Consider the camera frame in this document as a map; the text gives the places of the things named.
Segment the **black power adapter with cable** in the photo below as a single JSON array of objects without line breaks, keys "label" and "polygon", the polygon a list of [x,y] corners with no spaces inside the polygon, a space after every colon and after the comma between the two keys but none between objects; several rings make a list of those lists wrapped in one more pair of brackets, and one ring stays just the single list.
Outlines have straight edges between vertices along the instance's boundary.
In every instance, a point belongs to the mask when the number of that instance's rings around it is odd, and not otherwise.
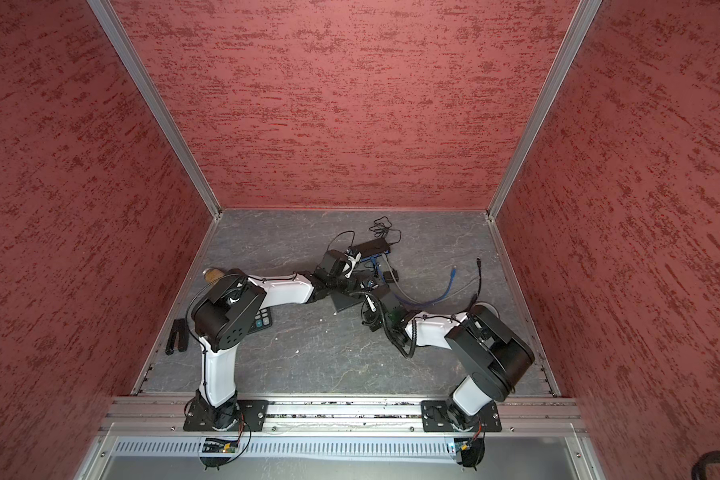
[{"label": "black power adapter with cable", "polygon": [[[396,270],[390,265],[386,270],[381,267],[382,261],[389,262],[388,255],[391,253],[391,247],[402,240],[402,232],[393,226],[388,216],[383,215],[373,220],[369,231],[373,234],[375,240],[383,242],[382,246],[377,246],[375,252],[369,256],[369,261],[374,268],[375,275],[384,284],[388,284],[395,277]],[[397,233],[398,239],[395,242],[389,242],[387,237],[390,233]]]}]

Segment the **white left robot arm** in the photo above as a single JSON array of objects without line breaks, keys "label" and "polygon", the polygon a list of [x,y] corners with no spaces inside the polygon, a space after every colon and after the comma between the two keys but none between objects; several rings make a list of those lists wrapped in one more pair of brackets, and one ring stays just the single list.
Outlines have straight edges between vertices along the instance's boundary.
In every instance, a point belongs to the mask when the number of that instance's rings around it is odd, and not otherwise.
[{"label": "white left robot arm", "polygon": [[264,328],[262,312],[282,305],[315,303],[326,297],[349,299],[361,290],[354,275],[362,254],[328,250],[311,272],[264,277],[240,269],[208,268],[207,286],[187,308],[193,338],[201,350],[201,381],[185,409],[187,431],[243,428],[235,368],[239,344]]}]

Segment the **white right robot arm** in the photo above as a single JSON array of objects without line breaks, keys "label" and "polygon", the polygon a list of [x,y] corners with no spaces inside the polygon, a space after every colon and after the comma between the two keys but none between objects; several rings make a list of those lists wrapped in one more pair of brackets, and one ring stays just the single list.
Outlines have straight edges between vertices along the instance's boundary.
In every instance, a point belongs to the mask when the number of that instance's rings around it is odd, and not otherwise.
[{"label": "white right robot arm", "polygon": [[531,347],[500,318],[493,305],[474,302],[459,313],[407,310],[365,293],[363,324],[382,330],[405,358],[420,348],[453,353],[465,377],[444,401],[422,403],[427,431],[499,431],[496,405],[507,399],[535,362]]}]

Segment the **black network switch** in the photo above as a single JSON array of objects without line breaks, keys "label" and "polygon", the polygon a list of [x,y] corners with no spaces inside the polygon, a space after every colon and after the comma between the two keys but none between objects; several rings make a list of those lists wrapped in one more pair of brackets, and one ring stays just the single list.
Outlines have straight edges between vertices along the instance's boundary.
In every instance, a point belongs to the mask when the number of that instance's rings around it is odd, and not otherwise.
[{"label": "black network switch", "polygon": [[367,242],[353,245],[348,249],[347,255],[356,260],[363,260],[387,254],[390,251],[391,246],[385,238],[375,238]]},{"label": "black network switch", "polygon": [[357,292],[355,294],[352,294],[351,296],[347,295],[341,295],[341,294],[329,294],[329,298],[331,299],[331,302],[334,306],[334,310],[336,313],[342,312],[344,310],[347,310],[351,307],[357,306],[357,305],[364,305],[365,300],[365,293],[370,293],[377,299],[378,304],[378,311],[383,305],[382,299],[385,295],[387,295],[390,292],[390,287],[387,285],[376,285],[372,290],[370,291],[364,291],[364,292]]}]

